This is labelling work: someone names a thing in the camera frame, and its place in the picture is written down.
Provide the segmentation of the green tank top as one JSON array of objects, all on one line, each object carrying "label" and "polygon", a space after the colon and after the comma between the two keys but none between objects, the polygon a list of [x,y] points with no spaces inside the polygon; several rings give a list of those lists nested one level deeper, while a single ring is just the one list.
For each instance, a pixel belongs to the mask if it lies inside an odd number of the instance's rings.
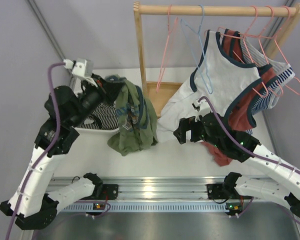
[{"label": "green tank top", "polygon": [[114,105],[119,132],[107,141],[108,146],[125,157],[157,145],[158,117],[141,87],[117,74],[105,79],[123,83]]}]

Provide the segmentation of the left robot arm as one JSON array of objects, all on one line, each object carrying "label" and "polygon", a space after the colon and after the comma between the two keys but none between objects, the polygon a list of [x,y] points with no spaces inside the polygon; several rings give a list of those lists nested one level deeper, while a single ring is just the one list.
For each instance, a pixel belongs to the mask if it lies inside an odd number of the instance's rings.
[{"label": "left robot arm", "polygon": [[0,204],[6,216],[15,216],[21,230],[42,230],[67,206],[103,194],[103,181],[95,173],[86,173],[60,190],[47,192],[55,170],[80,135],[76,127],[100,104],[113,105],[125,85],[116,75],[102,78],[93,74],[91,80],[82,80],[83,92],[79,95],[66,85],[54,88],[44,104],[49,118],[39,129],[26,173],[13,197]]}]

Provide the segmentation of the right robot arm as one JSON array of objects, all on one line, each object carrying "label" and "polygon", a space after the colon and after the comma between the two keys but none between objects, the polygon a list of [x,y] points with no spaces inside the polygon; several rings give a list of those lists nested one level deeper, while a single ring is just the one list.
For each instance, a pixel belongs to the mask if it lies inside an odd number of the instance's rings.
[{"label": "right robot arm", "polygon": [[173,134],[180,144],[184,144],[187,132],[190,132],[191,142],[208,142],[230,159],[253,167],[276,182],[267,184],[249,180],[232,172],[223,183],[223,192],[228,198],[239,195],[265,199],[289,209],[300,218],[300,169],[275,155],[257,138],[224,126],[221,120],[219,114],[212,112],[181,118]]}]

